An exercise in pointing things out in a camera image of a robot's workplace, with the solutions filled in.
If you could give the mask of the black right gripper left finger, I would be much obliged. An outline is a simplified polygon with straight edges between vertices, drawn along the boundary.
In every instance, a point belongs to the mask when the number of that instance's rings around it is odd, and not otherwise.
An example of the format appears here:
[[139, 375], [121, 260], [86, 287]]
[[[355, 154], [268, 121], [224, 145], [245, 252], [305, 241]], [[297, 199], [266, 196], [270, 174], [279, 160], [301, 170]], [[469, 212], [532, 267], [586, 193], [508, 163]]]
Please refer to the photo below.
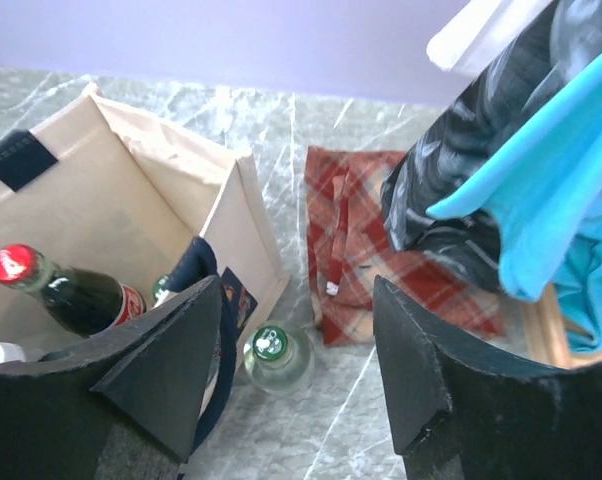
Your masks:
[[173, 479], [221, 317], [208, 277], [43, 362], [0, 364], [0, 479]]

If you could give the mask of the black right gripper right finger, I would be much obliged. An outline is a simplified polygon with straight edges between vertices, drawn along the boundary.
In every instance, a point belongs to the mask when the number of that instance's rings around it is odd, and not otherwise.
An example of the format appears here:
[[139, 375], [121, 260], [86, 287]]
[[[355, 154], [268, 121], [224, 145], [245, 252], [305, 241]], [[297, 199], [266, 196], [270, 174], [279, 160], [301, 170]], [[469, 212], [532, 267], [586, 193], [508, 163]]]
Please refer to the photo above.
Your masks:
[[410, 479], [602, 479], [602, 362], [496, 348], [385, 278], [373, 323], [394, 450]]

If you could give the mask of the cola bottle red cap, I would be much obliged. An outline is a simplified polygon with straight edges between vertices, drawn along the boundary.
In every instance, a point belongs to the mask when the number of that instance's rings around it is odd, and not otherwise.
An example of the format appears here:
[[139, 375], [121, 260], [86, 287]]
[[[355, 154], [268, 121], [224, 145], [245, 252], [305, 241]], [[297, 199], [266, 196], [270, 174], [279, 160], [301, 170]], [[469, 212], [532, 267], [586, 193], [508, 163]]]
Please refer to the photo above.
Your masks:
[[146, 312], [135, 288], [104, 273], [63, 267], [24, 244], [0, 249], [0, 284], [31, 296], [57, 323], [83, 338]]

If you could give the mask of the clear green-capped glass bottle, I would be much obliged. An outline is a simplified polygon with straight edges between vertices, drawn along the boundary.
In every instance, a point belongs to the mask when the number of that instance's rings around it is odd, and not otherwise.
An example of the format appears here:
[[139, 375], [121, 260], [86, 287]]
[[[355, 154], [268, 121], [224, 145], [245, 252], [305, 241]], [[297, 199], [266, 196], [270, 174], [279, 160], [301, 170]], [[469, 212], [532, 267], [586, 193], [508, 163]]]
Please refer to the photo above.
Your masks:
[[290, 323], [260, 326], [244, 346], [243, 363], [260, 390], [284, 395], [307, 387], [314, 371], [315, 353], [305, 331]]

